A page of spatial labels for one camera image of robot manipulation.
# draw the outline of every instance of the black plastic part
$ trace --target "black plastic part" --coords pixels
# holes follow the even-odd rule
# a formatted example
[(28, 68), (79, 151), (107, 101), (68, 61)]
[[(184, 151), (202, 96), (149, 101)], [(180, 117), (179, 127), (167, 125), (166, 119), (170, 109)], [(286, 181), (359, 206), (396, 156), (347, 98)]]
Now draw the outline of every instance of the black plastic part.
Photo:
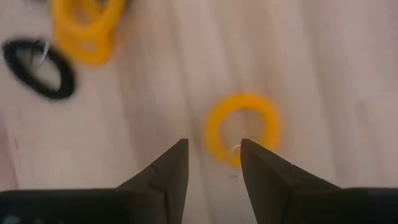
[(116, 189), (15, 190), (0, 193), (0, 223), (182, 222), (188, 185), (188, 140)]
[(43, 54), (44, 46), (36, 40), (18, 39), (5, 42), (2, 45), (3, 56), (12, 73), (26, 86), (38, 94), (51, 100), (69, 98), (75, 91), (75, 74), (68, 61), (53, 47), (49, 48), (47, 58), (54, 63), (60, 73), (61, 84), (58, 90), (47, 86), (36, 79), (29, 68), (26, 68), (17, 56), (19, 50), (30, 50), (33, 54)]
[(248, 139), (241, 163), (259, 224), (398, 223), (397, 189), (341, 189)]

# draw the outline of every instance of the black hair tie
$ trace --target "black hair tie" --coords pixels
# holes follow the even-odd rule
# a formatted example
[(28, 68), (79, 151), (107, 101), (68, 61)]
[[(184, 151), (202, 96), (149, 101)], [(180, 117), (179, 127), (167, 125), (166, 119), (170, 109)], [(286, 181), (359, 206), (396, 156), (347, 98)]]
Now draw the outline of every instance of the black hair tie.
[(31, 87), (42, 96), (52, 100), (69, 98), (75, 91), (75, 77), (70, 64), (60, 53), (52, 47), (49, 47), (47, 55), (45, 55), (47, 59), (55, 64), (60, 72), (61, 85), (58, 90), (54, 90), (35, 78), (17, 56), (18, 50), (31, 50), (31, 54), (34, 54), (35, 52), (44, 54), (45, 47), (43, 44), (39, 43), (40, 42), (37, 40), (24, 39), (11, 40), (4, 43), (2, 46), (4, 51), (3, 54), (9, 69), (20, 81), (22, 81), (23, 84)]

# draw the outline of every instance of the wooden floor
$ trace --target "wooden floor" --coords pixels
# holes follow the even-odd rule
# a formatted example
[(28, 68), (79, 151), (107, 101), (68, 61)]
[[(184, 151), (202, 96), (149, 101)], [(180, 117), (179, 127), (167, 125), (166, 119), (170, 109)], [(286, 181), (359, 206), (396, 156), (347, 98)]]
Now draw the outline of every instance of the wooden floor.
[[(45, 5), (0, 2), (0, 38), (51, 38)], [(205, 151), (210, 108), (237, 93), (272, 100), (276, 153), (342, 187), (398, 185), (398, 2), (134, 0), (116, 53), (76, 64), (72, 99), (32, 94), (0, 63), (0, 189), (115, 187), (190, 140), (184, 223), (255, 223), (239, 170)], [(256, 137), (256, 116), (223, 127)]]

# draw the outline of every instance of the light wood floor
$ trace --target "light wood floor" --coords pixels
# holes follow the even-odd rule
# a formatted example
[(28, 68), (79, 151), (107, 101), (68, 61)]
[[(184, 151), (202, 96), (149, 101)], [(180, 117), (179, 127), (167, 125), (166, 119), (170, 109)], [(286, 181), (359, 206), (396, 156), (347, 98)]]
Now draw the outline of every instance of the light wood floor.
[[(0, 6), (2, 41), (51, 38), (45, 6)], [(115, 187), (189, 138), (184, 222), (255, 223), (239, 171), (203, 145), (208, 110), (237, 93), (278, 107), (282, 157), (342, 187), (396, 187), (397, 19), (395, 0), (134, 0), (112, 61), (76, 64), (68, 101), (0, 63), (0, 189)], [(232, 115), (228, 145), (256, 119)]]

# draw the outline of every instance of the stack of yellow rings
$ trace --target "stack of yellow rings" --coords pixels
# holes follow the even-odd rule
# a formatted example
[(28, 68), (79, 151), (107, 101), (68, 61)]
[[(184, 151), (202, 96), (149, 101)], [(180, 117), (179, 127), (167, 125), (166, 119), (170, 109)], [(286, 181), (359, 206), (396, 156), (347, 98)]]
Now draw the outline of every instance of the stack of yellow rings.
[(124, 4), (125, 0), (109, 0), (106, 6), (98, 0), (53, 0), (58, 46), (87, 65), (105, 63), (112, 52), (113, 32)]
[(267, 148), (275, 149), (280, 138), (279, 115), (274, 106), (260, 96), (244, 94), (232, 96), (210, 111), (205, 128), (205, 143), (207, 150), (213, 157), (222, 162), (228, 163), (231, 167), (241, 166), (240, 152), (230, 156), (220, 139), (220, 125), (229, 114), (234, 111), (248, 109), (255, 110), (262, 116), (263, 133), (258, 144)]

